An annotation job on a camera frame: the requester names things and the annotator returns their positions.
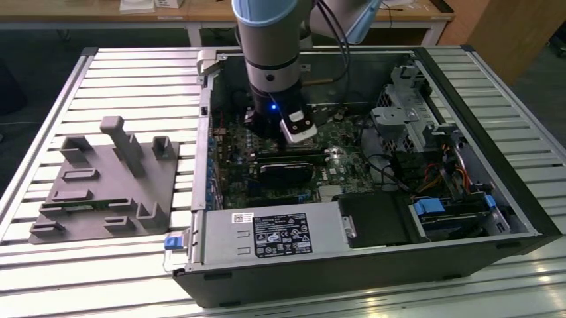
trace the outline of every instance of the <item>metal bracket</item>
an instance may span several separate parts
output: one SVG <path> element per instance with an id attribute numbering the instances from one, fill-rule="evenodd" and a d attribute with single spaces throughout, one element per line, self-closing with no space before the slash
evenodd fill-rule
<path id="1" fill-rule="evenodd" d="M 209 126 L 210 119 L 201 118 L 198 122 L 195 175 L 193 178 L 191 209 L 206 209 L 206 191 L 209 178 Z"/>
<path id="2" fill-rule="evenodd" d="M 199 76 L 207 76 L 219 69 L 217 63 L 217 50 L 206 49 L 197 55 L 197 72 Z"/>
<path id="3" fill-rule="evenodd" d="M 189 255 L 190 263 L 203 262 L 203 231 L 205 231 L 205 211 L 199 210 L 191 214 L 191 228 L 190 228 L 190 246 Z"/>

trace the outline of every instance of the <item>wooden table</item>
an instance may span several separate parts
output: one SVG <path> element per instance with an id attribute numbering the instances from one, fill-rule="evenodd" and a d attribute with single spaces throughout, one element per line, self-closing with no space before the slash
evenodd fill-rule
<path id="1" fill-rule="evenodd" d="M 236 26 L 230 0 L 185 0 L 179 9 L 121 15 L 119 0 L 0 0 L 0 29 L 183 28 L 193 46 L 203 46 L 201 29 Z M 436 45 L 454 17 L 430 0 L 381 10 L 373 28 L 425 28 L 424 45 Z"/>
<path id="2" fill-rule="evenodd" d="M 397 10 L 380 10 L 372 28 L 425 28 L 426 35 L 422 45 L 438 43 L 446 23 L 454 18 L 454 13 L 444 13 L 430 0 L 417 0 L 412 5 L 394 7 Z M 230 28 L 236 26 L 233 2 L 223 0 L 190 0 L 187 19 L 193 21 L 190 30 L 191 45 L 202 46 L 202 28 Z"/>

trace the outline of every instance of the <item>power supply label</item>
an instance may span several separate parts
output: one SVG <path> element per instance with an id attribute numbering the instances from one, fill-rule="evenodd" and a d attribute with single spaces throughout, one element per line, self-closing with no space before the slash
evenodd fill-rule
<path id="1" fill-rule="evenodd" d="M 254 246 L 260 258 L 313 253 L 308 215 L 254 217 Z"/>

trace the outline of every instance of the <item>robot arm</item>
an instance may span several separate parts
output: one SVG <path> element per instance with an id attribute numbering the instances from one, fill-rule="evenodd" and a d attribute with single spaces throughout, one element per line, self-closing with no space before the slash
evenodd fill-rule
<path id="1" fill-rule="evenodd" d="M 301 94 L 301 25 L 330 35 L 317 3 L 322 0 L 233 0 L 241 45 L 256 104 L 266 130 L 282 132 L 289 143 L 317 135 Z M 326 0 L 338 16 L 346 39 L 360 43 L 368 34 L 381 0 Z"/>

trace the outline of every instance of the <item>aluminum extrusion table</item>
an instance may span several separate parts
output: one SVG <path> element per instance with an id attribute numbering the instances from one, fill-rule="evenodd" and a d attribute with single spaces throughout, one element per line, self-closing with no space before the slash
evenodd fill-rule
<path id="1" fill-rule="evenodd" d="M 121 115 L 141 142 L 182 143 L 171 229 L 190 225 L 199 112 L 199 48 L 86 50 L 0 201 L 0 316 L 38 317 L 551 317 L 566 310 L 566 240 L 466 278 L 202 309 L 165 270 L 166 235 L 47 245 L 30 227 L 65 160 L 65 136 Z M 557 226 L 566 232 L 566 153 L 474 52 L 430 47 L 441 69 Z M 450 122 L 442 101 L 434 98 Z"/>

